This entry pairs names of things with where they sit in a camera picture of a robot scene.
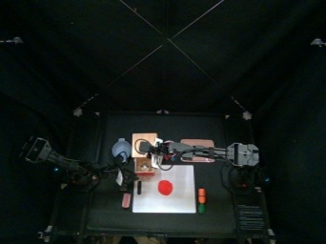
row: black table surface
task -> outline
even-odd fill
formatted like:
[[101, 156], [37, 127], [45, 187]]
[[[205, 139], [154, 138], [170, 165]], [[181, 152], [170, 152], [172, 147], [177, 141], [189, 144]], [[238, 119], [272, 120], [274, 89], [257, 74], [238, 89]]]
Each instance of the black table surface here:
[[[134, 133], [157, 132], [164, 140], [210, 139], [218, 148], [233, 142], [253, 140], [248, 122], [241, 117], [216, 114], [106, 113], [101, 116], [83, 115], [75, 122], [69, 144], [69, 156], [87, 160], [103, 167], [114, 160], [113, 146], [119, 138], [131, 143]], [[196, 189], [206, 188], [206, 212], [201, 213], [134, 213], [123, 209], [123, 192], [117, 179], [103, 179], [90, 195], [58, 217], [58, 228], [71, 232], [81, 224], [71, 224], [67, 216], [85, 211], [85, 232], [89, 234], [138, 234], [168, 236], [234, 236], [236, 220], [232, 194], [222, 184], [221, 169], [225, 162], [192, 163], [196, 172]]]

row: cardboard box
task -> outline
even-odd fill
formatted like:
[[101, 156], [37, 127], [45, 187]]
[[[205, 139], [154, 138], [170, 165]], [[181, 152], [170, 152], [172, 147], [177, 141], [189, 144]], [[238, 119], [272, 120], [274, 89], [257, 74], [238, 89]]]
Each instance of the cardboard box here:
[[155, 170], [151, 166], [151, 160], [146, 157], [135, 157], [135, 173], [138, 175], [154, 175]]

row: black cloth backdrop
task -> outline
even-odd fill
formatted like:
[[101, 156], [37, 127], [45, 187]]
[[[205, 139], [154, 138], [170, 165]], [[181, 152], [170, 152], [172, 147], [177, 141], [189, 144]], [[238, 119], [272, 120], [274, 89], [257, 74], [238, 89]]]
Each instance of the black cloth backdrop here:
[[54, 204], [51, 165], [17, 159], [25, 140], [65, 153], [73, 110], [95, 94], [85, 112], [240, 113], [233, 96], [254, 114], [281, 243], [323, 243], [326, 47], [310, 43], [326, 39], [325, 10], [317, 0], [2, 1], [0, 40], [25, 41], [0, 44], [2, 243], [34, 238]]

